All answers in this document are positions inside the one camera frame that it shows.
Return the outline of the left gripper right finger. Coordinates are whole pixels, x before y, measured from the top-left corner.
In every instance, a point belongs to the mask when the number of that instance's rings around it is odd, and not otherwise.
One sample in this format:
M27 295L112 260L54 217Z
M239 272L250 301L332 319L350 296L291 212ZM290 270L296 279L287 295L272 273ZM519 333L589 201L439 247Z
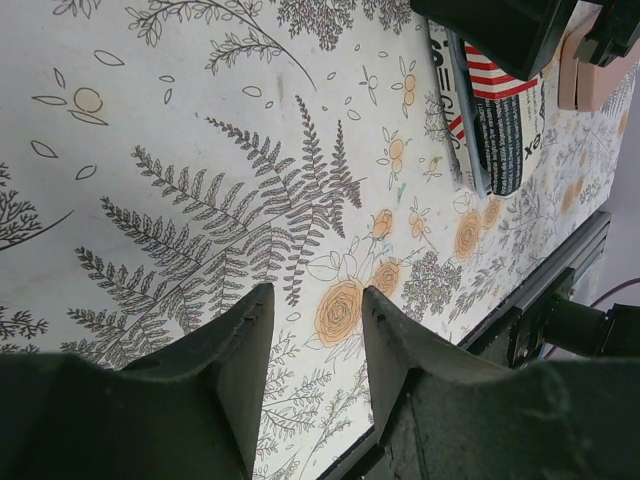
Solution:
M379 290L362 298L374 429L395 479L635 479L639 363L512 370L449 343Z

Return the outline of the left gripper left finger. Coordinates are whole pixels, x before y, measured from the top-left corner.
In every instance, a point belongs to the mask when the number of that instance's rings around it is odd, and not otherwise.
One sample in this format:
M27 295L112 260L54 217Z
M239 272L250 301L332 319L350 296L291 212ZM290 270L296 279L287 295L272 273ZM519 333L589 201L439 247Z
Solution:
M1 358L5 479L248 479L274 327L260 284L120 370L72 354Z

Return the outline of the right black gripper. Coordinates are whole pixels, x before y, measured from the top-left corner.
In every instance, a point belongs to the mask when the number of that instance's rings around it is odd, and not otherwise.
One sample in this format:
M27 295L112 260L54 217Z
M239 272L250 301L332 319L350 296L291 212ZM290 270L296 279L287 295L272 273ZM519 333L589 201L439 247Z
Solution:
M626 57L639 39L639 1L593 1L600 6L574 58L606 67ZM551 61L576 0L415 0L412 10L477 48L507 74L529 80Z

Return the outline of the flag pattern glasses case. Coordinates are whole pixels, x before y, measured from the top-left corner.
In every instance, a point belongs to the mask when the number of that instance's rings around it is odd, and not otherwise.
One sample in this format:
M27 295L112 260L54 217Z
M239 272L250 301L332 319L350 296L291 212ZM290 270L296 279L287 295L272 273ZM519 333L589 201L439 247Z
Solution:
M453 76L447 49L447 28L429 22L444 118L454 155L459 144L450 123L457 115ZM538 75L518 80L500 69L477 48L461 39L475 105L474 129L482 167L489 176L489 195L509 197L532 176L541 157L545 133L545 82Z

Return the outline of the pink glasses case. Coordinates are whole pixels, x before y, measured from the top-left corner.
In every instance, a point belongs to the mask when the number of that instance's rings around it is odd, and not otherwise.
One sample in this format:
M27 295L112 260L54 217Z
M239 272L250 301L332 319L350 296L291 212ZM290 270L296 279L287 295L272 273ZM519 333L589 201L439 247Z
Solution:
M600 109L623 78L639 62L639 39L630 53L606 67L574 58L578 43L593 26L600 7L569 30L561 49L558 106L563 110L592 112Z

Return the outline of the blue cleaning cloth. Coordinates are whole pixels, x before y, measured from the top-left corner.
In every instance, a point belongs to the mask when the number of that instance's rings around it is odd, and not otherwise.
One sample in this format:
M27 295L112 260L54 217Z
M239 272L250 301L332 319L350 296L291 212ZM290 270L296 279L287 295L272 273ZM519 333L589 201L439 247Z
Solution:
M474 191L481 200L484 200L490 193L489 176L481 165L475 135L476 115L470 80L468 79L469 68L463 54L460 37L449 29L445 30L445 34L455 91L453 99L454 105L457 107L457 115L450 123L452 138L456 139L459 144L455 149L455 157L459 164L463 183Z

